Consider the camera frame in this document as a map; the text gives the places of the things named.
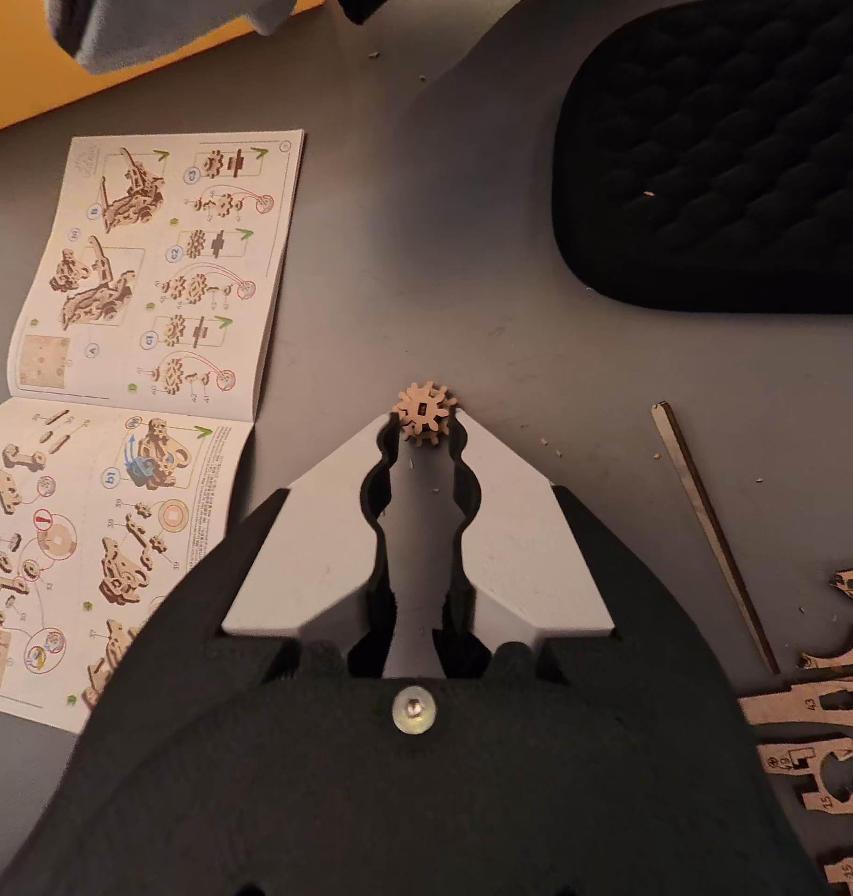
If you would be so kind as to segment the thin wooden strip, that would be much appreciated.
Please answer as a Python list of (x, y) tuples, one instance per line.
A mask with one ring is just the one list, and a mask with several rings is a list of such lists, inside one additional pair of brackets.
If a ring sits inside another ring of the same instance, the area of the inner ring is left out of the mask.
[(750, 636), (770, 674), (778, 676), (779, 663), (764, 630), (759, 613), (747, 591), (744, 577), (734, 559), (718, 515), (692, 457), (675, 411), (667, 401), (652, 405), (651, 415), (670, 461), (682, 483), (694, 514), (701, 526), (712, 554), (720, 567), (727, 588), (734, 599)]

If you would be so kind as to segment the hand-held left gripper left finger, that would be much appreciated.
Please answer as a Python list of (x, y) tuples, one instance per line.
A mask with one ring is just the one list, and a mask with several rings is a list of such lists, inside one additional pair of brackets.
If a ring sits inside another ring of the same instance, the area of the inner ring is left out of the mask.
[(372, 627), (367, 593), (385, 567), (376, 521), (388, 499), (399, 418), (367, 424), (293, 481), (222, 629), (230, 635), (362, 639)]

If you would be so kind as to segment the illustrated instruction booklet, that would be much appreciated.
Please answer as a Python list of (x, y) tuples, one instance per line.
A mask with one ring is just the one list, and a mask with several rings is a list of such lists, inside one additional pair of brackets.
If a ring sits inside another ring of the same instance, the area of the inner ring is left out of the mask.
[(0, 405), (0, 712), (79, 734), (223, 539), (305, 142), (72, 141)]

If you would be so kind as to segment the laser-cut wooden parts sheet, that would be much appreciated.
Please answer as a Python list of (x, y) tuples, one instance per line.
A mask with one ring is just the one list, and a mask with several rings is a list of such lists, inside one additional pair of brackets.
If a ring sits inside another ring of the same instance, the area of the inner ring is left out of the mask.
[(853, 641), (843, 652), (830, 656), (803, 653), (799, 667), (826, 676), (778, 692), (742, 697), (744, 716), (755, 727), (804, 725), (829, 728), (832, 733), (804, 741), (763, 743), (757, 754), (770, 775), (811, 779), (811, 786), (800, 793), (808, 812), (853, 817), (853, 785), (830, 788), (825, 774), (830, 764), (853, 764)]

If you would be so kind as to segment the wooden gear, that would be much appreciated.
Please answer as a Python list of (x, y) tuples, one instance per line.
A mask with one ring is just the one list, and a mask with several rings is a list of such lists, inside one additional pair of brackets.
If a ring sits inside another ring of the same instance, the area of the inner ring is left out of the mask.
[(438, 446), (450, 432), (452, 409), (458, 405), (458, 399), (448, 393), (447, 386), (437, 386), (432, 381), (413, 383), (398, 398), (392, 413), (399, 418), (401, 439), (413, 440), (417, 447), (424, 443)]

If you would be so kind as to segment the yellow plastic bin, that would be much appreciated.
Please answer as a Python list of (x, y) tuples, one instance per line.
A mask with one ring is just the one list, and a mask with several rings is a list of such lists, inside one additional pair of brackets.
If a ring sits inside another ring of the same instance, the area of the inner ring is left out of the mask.
[[(238, 18), (155, 61), (93, 75), (53, 39), (45, 3), (0, 1), (0, 130), (255, 31)], [(322, 4), (296, 1), (290, 16)]]

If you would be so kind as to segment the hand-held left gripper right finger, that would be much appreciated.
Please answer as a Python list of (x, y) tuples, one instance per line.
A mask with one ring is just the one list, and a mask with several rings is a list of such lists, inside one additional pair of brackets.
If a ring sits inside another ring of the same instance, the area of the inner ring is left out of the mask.
[(475, 515), (463, 529), (463, 573), (479, 641), (604, 637), (614, 622), (553, 483), (464, 411), (457, 411)]

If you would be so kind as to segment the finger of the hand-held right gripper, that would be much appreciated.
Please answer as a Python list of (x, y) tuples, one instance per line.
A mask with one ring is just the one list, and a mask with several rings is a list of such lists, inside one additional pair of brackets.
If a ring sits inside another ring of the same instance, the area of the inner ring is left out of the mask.
[(288, 18), (294, 1), (47, 1), (56, 43), (93, 75), (149, 63), (238, 18), (264, 35)]

